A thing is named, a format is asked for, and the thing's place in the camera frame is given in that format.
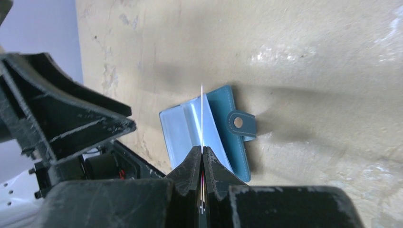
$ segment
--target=beige surface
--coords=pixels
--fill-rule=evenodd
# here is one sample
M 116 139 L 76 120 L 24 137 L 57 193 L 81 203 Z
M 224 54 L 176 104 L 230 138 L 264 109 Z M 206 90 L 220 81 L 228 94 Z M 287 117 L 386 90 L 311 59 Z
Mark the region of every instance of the beige surface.
M 164 172 L 158 113 L 230 83 L 258 120 L 251 184 L 338 186 L 367 227 L 403 227 L 402 5 L 80 0 L 84 82 L 131 105 L 123 143 Z

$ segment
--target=table surface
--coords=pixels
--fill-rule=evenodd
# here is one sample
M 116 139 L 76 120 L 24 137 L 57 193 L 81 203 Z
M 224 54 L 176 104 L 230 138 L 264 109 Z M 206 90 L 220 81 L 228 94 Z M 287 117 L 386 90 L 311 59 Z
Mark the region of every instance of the table surface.
M 230 84 L 258 122 L 251 184 L 341 187 L 367 227 L 402 225 L 401 2 L 80 0 L 77 14 L 84 84 L 132 107 L 121 140 L 163 172 L 158 113 Z

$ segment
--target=white needle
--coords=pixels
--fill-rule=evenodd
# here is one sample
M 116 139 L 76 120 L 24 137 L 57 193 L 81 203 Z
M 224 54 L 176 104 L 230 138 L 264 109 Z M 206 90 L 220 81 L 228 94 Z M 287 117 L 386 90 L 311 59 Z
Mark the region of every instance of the white needle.
M 203 84 L 201 85 L 201 139 L 200 139 L 200 143 L 201 143 L 201 152 L 203 153 Z

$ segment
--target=card holder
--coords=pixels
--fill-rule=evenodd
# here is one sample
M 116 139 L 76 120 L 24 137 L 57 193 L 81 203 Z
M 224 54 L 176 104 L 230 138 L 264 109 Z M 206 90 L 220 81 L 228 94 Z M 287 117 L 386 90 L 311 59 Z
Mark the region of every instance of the card holder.
M 255 116 L 235 109 L 231 87 L 225 85 L 188 102 L 161 111 L 159 116 L 172 168 L 193 146 L 201 145 L 201 99 L 203 142 L 218 160 L 244 182 L 250 171 L 244 141 L 256 138 Z

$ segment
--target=scratched surface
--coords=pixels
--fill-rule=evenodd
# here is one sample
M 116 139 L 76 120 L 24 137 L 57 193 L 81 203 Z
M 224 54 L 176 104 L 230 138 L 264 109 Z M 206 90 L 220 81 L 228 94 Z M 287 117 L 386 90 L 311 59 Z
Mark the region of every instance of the scratched surface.
M 84 83 L 132 107 L 122 142 L 165 173 L 158 113 L 230 83 L 258 121 L 251 184 L 341 187 L 367 227 L 403 227 L 402 7 L 80 0 Z

